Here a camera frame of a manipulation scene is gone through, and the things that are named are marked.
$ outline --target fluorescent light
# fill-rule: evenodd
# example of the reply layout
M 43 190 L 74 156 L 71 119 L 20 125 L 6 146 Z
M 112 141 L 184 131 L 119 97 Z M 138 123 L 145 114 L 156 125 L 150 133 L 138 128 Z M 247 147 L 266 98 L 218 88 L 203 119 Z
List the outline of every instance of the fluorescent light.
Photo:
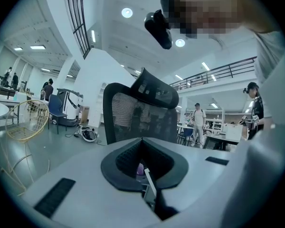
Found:
M 178 39 L 176 42 L 175 42 L 176 46 L 177 47 L 183 47 L 186 43 L 183 39 Z
M 44 50 L 46 47 L 45 46 L 31 46 L 30 48 L 34 50 Z
M 202 65 L 207 69 L 207 71 L 209 71 L 210 69 L 208 68 L 206 63 L 202 63 Z
M 93 30 L 92 30 L 92 40 L 93 40 L 94 43 L 96 42 L 96 40 L 95 40 L 95 32 Z
M 125 18 L 130 18 L 133 15 L 133 11 L 129 8 L 124 8 L 122 10 L 122 16 L 124 16 Z
M 178 75 L 175 75 L 177 78 L 179 78 L 180 80 L 183 80 L 183 78 L 182 77 L 179 77 Z

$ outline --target rectangular ceiling light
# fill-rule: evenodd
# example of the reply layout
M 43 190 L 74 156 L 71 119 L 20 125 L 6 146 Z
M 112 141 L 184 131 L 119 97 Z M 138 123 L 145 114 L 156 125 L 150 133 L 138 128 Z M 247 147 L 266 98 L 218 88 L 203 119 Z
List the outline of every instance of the rectangular ceiling light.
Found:
M 182 77 L 179 77 L 178 75 L 175 75 L 177 78 L 179 78 L 180 80 L 183 80 L 183 78 Z
M 34 50 L 44 50 L 46 47 L 41 45 L 41 46 L 31 46 L 30 48 Z
M 208 68 L 206 63 L 202 63 L 202 65 L 207 69 L 207 71 L 209 71 L 210 69 Z
M 92 30 L 92 40 L 93 40 L 94 43 L 96 42 L 96 40 L 95 40 L 95 32 L 93 30 Z

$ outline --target floor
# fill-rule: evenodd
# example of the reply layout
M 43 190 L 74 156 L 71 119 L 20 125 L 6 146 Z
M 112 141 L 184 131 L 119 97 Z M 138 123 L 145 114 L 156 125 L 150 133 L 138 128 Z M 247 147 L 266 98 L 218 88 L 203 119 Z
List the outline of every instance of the floor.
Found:
M 15 195 L 21 194 L 24 189 L 16 184 L 8 175 L 1 171 L 4 168 L 9 172 L 8 164 L 2 149 L 8 155 L 11 166 L 13 166 L 19 159 L 25 156 L 25 145 L 11 139 L 5 133 L 5 120 L 0 120 L 0 179 L 5 185 L 8 192 Z M 57 126 L 50 124 L 50 129 L 47 127 L 33 139 L 29 140 L 26 144 L 28 164 L 31 169 L 33 181 L 36 181 L 48 171 L 48 160 L 50 160 L 50 170 L 53 170 L 61 163 L 67 161 L 72 156 L 88 151 L 97 144 L 90 143 L 82 139 L 70 136 L 67 138 L 66 133 L 70 135 L 76 131 L 75 127 L 68 127 L 67 132 L 64 126 L 59 126 L 59 135 L 57 135 Z M 98 143 L 106 145 L 105 128 L 101 125 L 98 129 L 99 138 Z M 32 179 L 29 174 L 29 168 L 26 159 L 23 159 L 15 167 L 15 173 L 21 180 L 23 185 L 27 188 L 32 184 Z M 16 179 L 16 176 L 10 173 L 11 177 Z

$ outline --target black metal railing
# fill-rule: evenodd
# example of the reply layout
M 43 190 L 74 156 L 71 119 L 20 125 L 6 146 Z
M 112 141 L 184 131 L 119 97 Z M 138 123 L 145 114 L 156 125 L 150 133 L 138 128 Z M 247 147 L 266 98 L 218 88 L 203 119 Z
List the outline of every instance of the black metal railing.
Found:
M 86 58 L 91 50 L 91 46 L 86 32 L 83 0 L 65 0 L 65 2 L 67 4 L 66 10 L 75 40 L 80 48 L 82 56 Z
M 236 75 L 254 71 L 254 63 L 256 58 L 257 57 L 250 57 L 238 62 L 220 66 L 209 71 L 190 76 L 183 80 L 179 80 L 170 85 L 175 90 L 182 90 L 199 85 L 209 84 L 226 77 L 233 78 Z

